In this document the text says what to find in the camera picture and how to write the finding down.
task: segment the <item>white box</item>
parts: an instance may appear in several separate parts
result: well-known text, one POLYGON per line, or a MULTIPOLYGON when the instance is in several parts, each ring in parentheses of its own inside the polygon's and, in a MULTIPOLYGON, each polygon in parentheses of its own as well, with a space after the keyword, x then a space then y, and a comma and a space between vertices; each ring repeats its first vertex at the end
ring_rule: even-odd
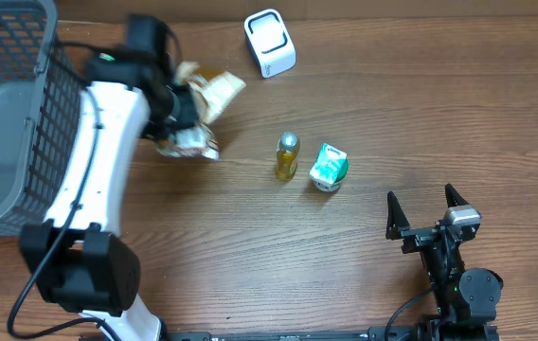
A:
POLYGON ((250 15, 243 23, 243 29, 263 77, 275 76, 295 66, 295 46, 275 9, 250 15))

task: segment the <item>wooden floor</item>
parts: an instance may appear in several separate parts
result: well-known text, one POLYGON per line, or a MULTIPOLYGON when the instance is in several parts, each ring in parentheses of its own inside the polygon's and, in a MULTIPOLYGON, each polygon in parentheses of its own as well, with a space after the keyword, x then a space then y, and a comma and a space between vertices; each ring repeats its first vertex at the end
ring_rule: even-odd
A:
MULTIPOLYGON (((538 17, 292 22, 296 66, 266 81, 242 23, 173 28, 186 60, 227 69, 247 88, 212 126, 220 162, 167 159, 144 142, 136 150, 123 240, 142 262, 141 296, 170 330, 384 325, 428 285, 419 255, 385 239, 386 194, 426 226, 443 215, 451 182, 483 218, 461 247, 467 267, 505 280, 503 340, 538 340, 538 17), (295 179, 282 184, 272 167, 286 130, 302 148, 295 179), (332 196, 307 178, 324 142, 350 157, 332 196)), ((98 45, 123 31, 59 26, 64 40, 98 45)), ((72 56, 81 65, 82 52, 72 56)), ((0 340, 27 277, 16 239, 0 238, 0 340)), ((434 312, 426 299, 398 322, 434 312)), ((34 291, 18 330, 72 317, 34 291)))

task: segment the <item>plastic crate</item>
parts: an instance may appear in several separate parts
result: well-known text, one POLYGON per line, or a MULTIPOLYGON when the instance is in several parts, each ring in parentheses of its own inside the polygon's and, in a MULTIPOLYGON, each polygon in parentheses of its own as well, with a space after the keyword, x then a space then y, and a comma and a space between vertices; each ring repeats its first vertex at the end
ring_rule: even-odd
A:
POLYGON ((61 186, 78 130, 80 89, 60 69, 50 0, 0 0, 0 235, 40 223, 61 186))

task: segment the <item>wood grain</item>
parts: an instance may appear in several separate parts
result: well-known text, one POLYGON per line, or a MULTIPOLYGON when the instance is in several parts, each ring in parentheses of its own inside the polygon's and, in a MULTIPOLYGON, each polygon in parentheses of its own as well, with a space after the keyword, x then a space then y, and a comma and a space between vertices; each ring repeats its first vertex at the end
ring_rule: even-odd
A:
MULTIPOLYGON (((146 142, 136 150, 123 240, 142 262, 140 294, 172 331, 384 325, 427 286, 420 257, 385 240, 386 193, 424 226, 443 215, 451 182, 483 216, 461 248, 467 267, 505 280, 503 340, 538 339, 538 17, 292 22, 296 67, 265 81, 241 23, 173 29, 187 60, 247 88, 212 126, 220 162, 166 159, 146 142), (272 166, 285 130, 302 148, 282 184, 272 166), (332 196, 306 176, 323 142, 350 156, 332 196)), ((64 40, 99 45, 123 31, 59 26, 64 40)), ((85 53, 71 53, 81 67, 85 53)), ((16 239, 0 238, 0 340, 27 276, 16 239)), ((399 323, 434 311, 427 299, 399 323)), ((35 292, 19 316, 22 331, 71 317, 35 292)))

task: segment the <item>bottle cap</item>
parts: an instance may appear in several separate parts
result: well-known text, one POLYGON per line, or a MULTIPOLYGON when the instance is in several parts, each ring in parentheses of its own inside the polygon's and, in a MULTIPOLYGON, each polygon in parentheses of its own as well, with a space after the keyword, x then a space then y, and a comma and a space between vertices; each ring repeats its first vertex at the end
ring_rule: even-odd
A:
POLYGON ((278 149, 292 152, 296 149, 296 145, 298 145, 298 136, 293 132, 286 132, 279 139, 278 149))

